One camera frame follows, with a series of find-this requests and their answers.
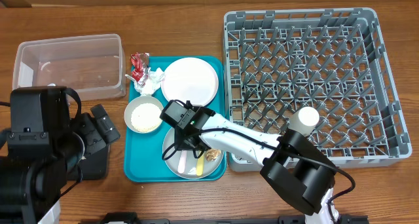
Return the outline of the grey plate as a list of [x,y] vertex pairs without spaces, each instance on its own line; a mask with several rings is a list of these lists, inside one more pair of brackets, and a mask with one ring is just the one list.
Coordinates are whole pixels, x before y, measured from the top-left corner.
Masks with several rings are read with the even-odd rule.
[[173,146],[170,148],[170,145],[175,141],[175,131],[174,129],[169,129],[168,133],[166,134],[166,137],[164,138],[163,142],[163,152],[166,152],[164,157],[168,157],[169,155],[172,155],[170,158],[165,160],[167,167],[177,176],[182,177],[184,179],[203,179],[207,178],[210,175],[212,175],[216,169],[221,168],[225,153],[221,151],[221,154],[218,156],[217,160],[213,162],[208,162],[205,159],[206,151],[204,152],[204,172],[201,176],[196,175],[196,163],[197,159],[194,157],[194,151],[193,150],[186,150],[187,151],[187,164],[185,168],[185,172],[183,174],[180,174],[177,171],[178,163],[179,163],[179,157],[182,152],[182,150],[175,148]]

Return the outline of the white plastic fork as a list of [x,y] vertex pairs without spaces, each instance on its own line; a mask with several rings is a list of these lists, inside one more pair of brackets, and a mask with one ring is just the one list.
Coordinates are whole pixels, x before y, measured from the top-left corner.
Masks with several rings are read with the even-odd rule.
[[180,157],[179,157],[178,167],[177,167],[177,171],[180,174],[183,174],[185,172],[186,164],[187,164],[187,151],[182,150],[182,152],[180,154]]

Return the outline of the yellow plastic spoon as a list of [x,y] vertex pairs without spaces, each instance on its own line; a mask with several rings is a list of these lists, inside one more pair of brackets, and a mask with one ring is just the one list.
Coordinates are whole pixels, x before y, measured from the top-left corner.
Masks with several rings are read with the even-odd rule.
[[202,155],[197,159],[196,163],[196,175],[201,176],[204,172],[204,156]]

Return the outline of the pink rimmed white plate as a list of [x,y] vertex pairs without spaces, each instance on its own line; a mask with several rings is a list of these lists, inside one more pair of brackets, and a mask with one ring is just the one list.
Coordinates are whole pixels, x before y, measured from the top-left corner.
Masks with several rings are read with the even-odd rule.
[[181,58],[164,70],[161,83],[167,101],[190,101],[193,105],[207,106],[217,94],[219,78],[215,69],[205,60],[195,57]]

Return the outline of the white paper cup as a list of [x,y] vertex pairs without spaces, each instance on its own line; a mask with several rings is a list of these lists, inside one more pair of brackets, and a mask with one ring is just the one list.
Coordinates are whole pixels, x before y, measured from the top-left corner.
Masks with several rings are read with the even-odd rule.
[[302,107],[289,118],[288,128],[309,136],[319,122],[319,113],[313,107]]

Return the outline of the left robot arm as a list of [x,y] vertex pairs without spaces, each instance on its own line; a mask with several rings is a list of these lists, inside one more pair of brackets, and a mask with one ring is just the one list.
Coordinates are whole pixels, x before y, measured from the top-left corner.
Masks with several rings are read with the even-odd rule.
[[120,138],[102,105],[82,112],[66,86],[17,88],[11,126],[1,131],[1,222],[57,223],[60,199],[85,179],[107,175],[110,146]]

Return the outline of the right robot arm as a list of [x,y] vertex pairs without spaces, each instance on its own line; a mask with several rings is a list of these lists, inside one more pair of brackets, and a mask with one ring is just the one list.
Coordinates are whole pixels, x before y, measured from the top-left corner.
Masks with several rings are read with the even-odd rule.
[[207,107],[179,100],[169,101],[160,118],[177,133],[164,160],[182,145],[196,157],[205,149],[232,153],[257,166],[282,200],[305,215],[306,223],[338,223],[332,201],[336,167],[307,138],[319,122],[313,107],[294,113],[282,136],[234,124]]

